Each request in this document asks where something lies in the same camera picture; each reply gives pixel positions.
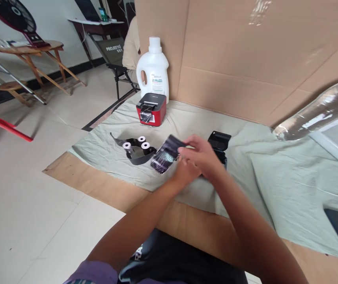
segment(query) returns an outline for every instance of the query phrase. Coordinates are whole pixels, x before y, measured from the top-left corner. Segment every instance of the red stool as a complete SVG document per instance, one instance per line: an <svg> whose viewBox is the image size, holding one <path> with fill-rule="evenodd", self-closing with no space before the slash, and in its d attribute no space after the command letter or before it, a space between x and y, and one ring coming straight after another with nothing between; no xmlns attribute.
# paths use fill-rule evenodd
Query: red stool
<svg viewBox="0 0 338 284"><path fill-rule="evenodd" d="M28 137L27 135L21 133L20 131L17 131L15 129L15 125L3 120L3 119L0 119L0 127L19 136L20 138L23 138L24 140L27 140L28 142L31 142L33 141L33 139L31 137Z"/></svg>

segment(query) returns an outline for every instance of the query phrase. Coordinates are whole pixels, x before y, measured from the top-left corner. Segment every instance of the cardboard backdrop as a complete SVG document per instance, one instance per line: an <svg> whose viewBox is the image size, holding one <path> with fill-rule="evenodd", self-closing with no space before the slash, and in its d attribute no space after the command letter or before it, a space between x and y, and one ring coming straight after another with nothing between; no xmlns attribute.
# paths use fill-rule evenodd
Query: cardboard backdrop
<svg viewBox="0 0 338 284"><path fill-rule="evenodd" d="M338 0L136 0L136 13L141 52L161 38L171 99L276 126L338 82Z"/></svg>

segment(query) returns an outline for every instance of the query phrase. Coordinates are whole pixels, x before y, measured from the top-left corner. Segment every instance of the tiled floor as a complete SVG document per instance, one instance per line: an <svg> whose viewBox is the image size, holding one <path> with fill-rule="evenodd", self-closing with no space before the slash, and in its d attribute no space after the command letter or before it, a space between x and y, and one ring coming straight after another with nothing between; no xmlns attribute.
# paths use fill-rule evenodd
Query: tiled floor
<svg viewBox="0 0 338 284"><path fill-rule="evenodd" d="M1 118L34 138L28 143L0 129L0 283L62 283L124 215L41 172L116 100L104 65L79 77L87 87L70 97L52 88L47 106L0 105ZM120 84L121 94L129 89Z"/></svg>

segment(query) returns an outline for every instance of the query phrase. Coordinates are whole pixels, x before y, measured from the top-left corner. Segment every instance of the wooden table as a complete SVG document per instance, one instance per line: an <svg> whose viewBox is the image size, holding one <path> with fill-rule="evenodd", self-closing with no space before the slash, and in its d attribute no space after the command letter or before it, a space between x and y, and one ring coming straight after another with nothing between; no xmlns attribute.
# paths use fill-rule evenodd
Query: wooden table
<svg viewBox="0 0 338 284"><path fill-rule="evenodd" d="M101 172L69 153L64 153L43 172L125 213L151 194ZM157 228L255 274L230 220L225 217L174 201L165 211ZM338 283L338 257L316 252L288 240L283 241L302 267L310 284Z"/></svg>
<svg viewBox="0 0 338 284"><path fill-rule="evenodd" d="M121 24L124 24L124 22L92 22L92 21L81 21L77 19L68 19L68 21L73 23L75 30L77 31L78 37L82 42L82 46L86 52L87 58L89 58L89 61L93 67L94 67L93 60L90 56L89 50L84 41L86 34L90 32L96 34L112 35L118 31L118 28Z"/></svg>
<svg viewBox="0 0 338 284"><path fill-rule="evenodd" d="M8 53L8 54L15 54L17 57L19 57L21 60L23 60L25 63L29 65L29 67L32 69L37 81L39 82L41 88L43 89L43 82L41 81L41 78L39 76L42 75L45 77L48 81L50 81L52 84L54 84L57 88L60 88L62 91L64 91L66 94L70 95L70 93L66 90L69 87L72 87L76 85L77 83L81 83L83 86L86 86L76 75L74 75L73 72L71 72L64 64L61 62L60 54L58 53L60 50L63 50L63 43L59 41L46 41L50 44L50 46L46 47L29 47L29 46L22 46L22 47L0 47L0 52L2 53ZM43 52L45 52L50 58L52 58L60 67L61 75L63 78L63 81L66 83L66 76L64 70L66 70L70 75L72 75L76 81L71 84L70 86L67 86L66 88L60 86L55 80L50 78L47 74L45 74L43 71L41 71L39 68L37 68L32 59L31 55L36 56L42 56Z"/></svg>

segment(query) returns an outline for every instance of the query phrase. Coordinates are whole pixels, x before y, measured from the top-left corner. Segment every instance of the hand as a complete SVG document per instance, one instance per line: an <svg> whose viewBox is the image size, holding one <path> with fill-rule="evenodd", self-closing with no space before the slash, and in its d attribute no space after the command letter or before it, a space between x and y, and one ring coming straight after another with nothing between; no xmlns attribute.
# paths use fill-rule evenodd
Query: hand
<svg viewBox="0 0 338 284"><path fill-rule="evenodd" d="M180 147L178 148L179 154L197 165L207 179L210 179L217 172L225 171L207 140L193 134L183 142L195 149Z"/></svg>
<svg viewBox="0 0 338 284"><path fill-rule="evenodd" d="M179 156L177 168L171 180L175 181L180 189L184 189L198 176L200 176L200 174L200 169L195 166L193 162L184 159L182 156Z"/></svg>

